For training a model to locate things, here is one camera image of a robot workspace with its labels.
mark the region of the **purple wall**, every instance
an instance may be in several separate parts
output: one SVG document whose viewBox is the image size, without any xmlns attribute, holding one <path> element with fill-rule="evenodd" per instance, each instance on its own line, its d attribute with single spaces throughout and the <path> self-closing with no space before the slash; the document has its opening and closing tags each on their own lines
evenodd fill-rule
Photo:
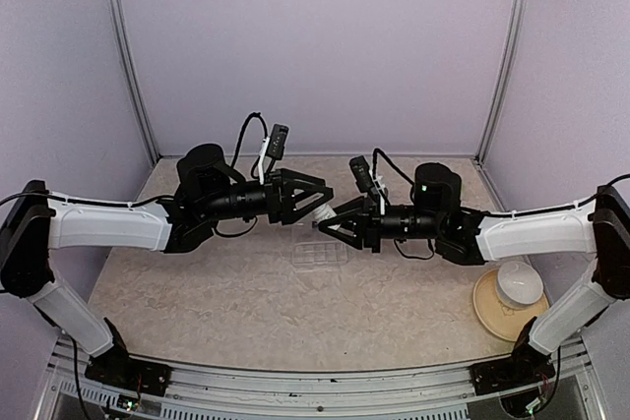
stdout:
<svg viewBox="0 0 630 420">
<path fill-rule="evenodd" d="M 0 0 L 0 196 L 33 178 L 69 194 L 131 199 L 149 174 L 106 0 Z M 9 207 L 0 210 L 4 218 Z M 104 252 L 53 254 L 87 296 Z M 56 331 L 0 296 L 0 418 L 25 419 Z"/>
<path fill-rule="evenodd" d="M 630 0 L 529 0 L 488 170 L 510 207 L 564 203 L 630 171 Z M 630 185 L 619 184 L 630 201 Z M 586 266 L 536 258 L 553 298 Z M 630 305 L 618 303 L 585 342 L 611 418 L 630 409 Z"/>
<path fill-rule="evenodd" d="M 251 110 L 289 152 L 473 155 L 512 0 L 122 0 L 162 153 L 232 150 Z M 244 147 L 257 150 L 259 134 Z"/>
</svg>

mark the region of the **round plate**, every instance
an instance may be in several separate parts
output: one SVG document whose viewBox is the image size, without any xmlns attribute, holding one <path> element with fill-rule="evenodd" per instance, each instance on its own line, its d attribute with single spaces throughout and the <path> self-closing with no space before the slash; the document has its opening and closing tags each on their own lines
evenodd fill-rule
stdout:
<svg viewBox="0 0 630 420">
<path fill-rule="evenodd" d="M 479 320 L 488 331 L 506 341 L 516 341 L 519 333 L 533 317 L 549 308 L 546 296 L 524 310 L 514 310 L 504 305 L 496 293 L 499 270 L 487 272 L 474 285 L 472 304 Z"/>
</svg>

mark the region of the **beige mat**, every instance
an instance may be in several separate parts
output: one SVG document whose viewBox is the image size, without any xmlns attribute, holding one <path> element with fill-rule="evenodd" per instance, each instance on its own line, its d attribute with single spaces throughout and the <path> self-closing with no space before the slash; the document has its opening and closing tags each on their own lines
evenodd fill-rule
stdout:
<svg viewBox="0 0 630 420">
<path fill-rule="evenodd" d="M 243 159 L 249 169 L 251 160 Z M 286 158 L 282 167 L 324 177 L 339 204 L 357 195 L 348 157 Z M 397 158 L 407 173 L 423 162 Z M 464 180 L 463 200 L 491 208 L 471 162 L 443 159 Z M 173 192 L 174 160 L 162 160 L 143 197 Z M 385 163 L 394 203 L 409 186 Z M 224 232 L 241 223 L 221 224 Z M 121 331 L 130 351 L 205 365 L 289 371 L 425 366 L 506 353 L 473 309 L 473 287 L 488 266 L 408 261 L 391 242 L 383 253 L 348 250 L 347 264 L 299 270 L 290 227 L 266 218 L 246 237 L 211 238 L 187 255 L 114 249 L 91 305 Z M 423 253 L 422 242 L 406 251 Z"/>
</svg>

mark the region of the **small white bowl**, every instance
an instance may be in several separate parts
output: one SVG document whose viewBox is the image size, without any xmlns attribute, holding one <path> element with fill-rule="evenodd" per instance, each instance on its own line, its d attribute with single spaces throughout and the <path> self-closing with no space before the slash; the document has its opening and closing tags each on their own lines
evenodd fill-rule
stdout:
<svg viewBox="0 0 630 420">
<path fill-rule="evenodd" d="M 520 261 L 507 261 L 497 274 L 496 292 L 503 304 L 523 310 L 542 297 L 543 285 L 534 268 Z"/>
</svg>

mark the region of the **black mount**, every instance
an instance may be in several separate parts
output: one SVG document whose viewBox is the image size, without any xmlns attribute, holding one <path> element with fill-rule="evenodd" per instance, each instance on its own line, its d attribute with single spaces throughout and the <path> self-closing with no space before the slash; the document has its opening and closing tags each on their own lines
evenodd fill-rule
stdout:
<svg viewBox="0 0 630 420">
<path fill-rule="evenodd" d="M 543 375 L 549 379 L 555 376 L 551 358 L 530 346 L 530 330 L 535 320 L 536 317 L 523 327 L 509 357 L 471 366 L 474 393 L 485 395 L 519 388 L 542 381 Z"/>
<path fill-rule="evenodd" d="M 326 181 L 289 169 L 246 181 L 228 166 L 219 145 L 199 145 L 177 162 L 174 201 L 162 200 L 173 228 L 165 253 L 186 253 L 211 238 L 221 220 L 249 221 L 266 214 L 270 223 L 297 222 L 333 198 Z"/>
<path fill-rule="evenodd" d="M 437 162 L 421 164 L 415 169 L 413 205 L 387 205 L 381 213 L 379 191 L 366 167 L 362 156 L 350 161 L 356 185 L 368 197 L 336 207 L 337 215 L 320 222 L 320 231 L 357 250 L 370 248 L 372 253 L 381 251 L 382 239 L 435 239 L 435 252 L 452 263 L 485 263 L 475 238 L 483 213 L 461 210 L 462 179 L 458 174 Z"/>
<path fill-rule="evenodd" d="M 131 358 L 120 333 L 108 319 L 114 345 L 91 358 L 86 378 L 115 388 L 164 397 L 171 368 L 165 364 Z"/>
<path fill-rule="evenodd" d="M 23 192 L 48 193 L 43 181 L 30 181 Z M 45 197 L 20 197 L 0 227 L 0 282 L 10 294 L 30 297 L 47 282 L 54 282 L 48 264 L 48 233 L 54 215 Z"/>
<path fill-rule="evenodd" d="M 593 222 L 598 266 L 593 281 L 610 297 L 630 298 L 630 209 L 614 187 L 599 187 Z"/>
</svg>

